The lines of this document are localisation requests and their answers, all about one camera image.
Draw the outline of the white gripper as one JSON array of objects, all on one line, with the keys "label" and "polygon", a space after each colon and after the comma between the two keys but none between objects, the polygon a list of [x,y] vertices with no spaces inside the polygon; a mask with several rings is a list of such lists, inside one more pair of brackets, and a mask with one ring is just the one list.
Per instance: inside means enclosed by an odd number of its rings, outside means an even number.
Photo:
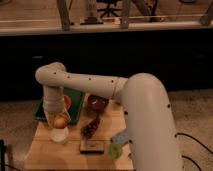
[{"label": "white gripper", "polygon": [[66,121],[66,125],[69,125],[71,121],[70,114],[67,110],[64,110],[64,92],[62,87],[43,87],[43,109],[46,113],[47,123],[50,128],[54,127],[55,114],[62,113],[62,117]]}]

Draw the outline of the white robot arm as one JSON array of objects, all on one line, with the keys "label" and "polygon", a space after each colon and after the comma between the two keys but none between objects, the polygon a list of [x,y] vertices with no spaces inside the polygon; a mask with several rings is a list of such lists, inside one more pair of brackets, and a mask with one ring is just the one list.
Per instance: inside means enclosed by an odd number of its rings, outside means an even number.
[{"label": "white robot arm", "polygon": [[43,86],[43,109],[53,123],[65,110],[65,88],[113,99],[123,107],[128,140],[136,171],[183,171],[175,137],[170,101],[162,82],[148,73],[129,78],[75,74],[60,62],[39,67],[35,78]]}]

